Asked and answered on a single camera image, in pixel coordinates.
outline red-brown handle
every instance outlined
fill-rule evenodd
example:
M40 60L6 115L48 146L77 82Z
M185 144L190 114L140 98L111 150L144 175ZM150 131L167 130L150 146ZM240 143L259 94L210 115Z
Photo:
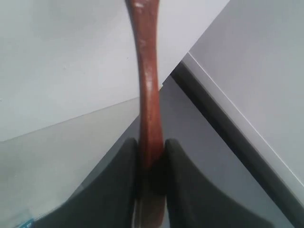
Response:
M159 0L127 0L137 48L140 74L140 157L142 189L136 202L135 226L158 228L162 224L165 196L156 194L148 178L163 154L159 104L156 28Z

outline blue label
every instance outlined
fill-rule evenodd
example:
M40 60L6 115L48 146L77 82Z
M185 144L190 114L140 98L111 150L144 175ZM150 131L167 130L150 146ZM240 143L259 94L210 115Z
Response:
M34 220L31 219L26 223L24 223L23 225L21 225L19 228L33 228L33 227L34 227Z

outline white surface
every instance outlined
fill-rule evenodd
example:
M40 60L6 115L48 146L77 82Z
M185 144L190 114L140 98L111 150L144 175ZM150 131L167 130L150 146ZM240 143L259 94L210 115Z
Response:
M231 1L184 62L304 204L304 1Z
M138 113L133 99L0 143L0 227L64 203Z
M228 0L161 0L162 83ZM0 1L0 141L138 96L124 0Z

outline wooden handle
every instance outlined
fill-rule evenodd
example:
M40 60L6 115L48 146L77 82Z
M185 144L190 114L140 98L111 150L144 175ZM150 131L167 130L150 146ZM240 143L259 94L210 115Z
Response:
M128 0L140 74L140 158L142 185L136 203L135 226L158 228L162 224L165 197L152 191L147 173L163 154L159 104L156 30L159 0Z

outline dark strip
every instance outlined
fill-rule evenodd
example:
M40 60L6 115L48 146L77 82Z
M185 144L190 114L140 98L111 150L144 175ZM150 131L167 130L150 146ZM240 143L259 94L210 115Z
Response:
M304 227L304 208L301 202L211 98L190 70L183 63L179 63L171 76L289 221L296 228Z

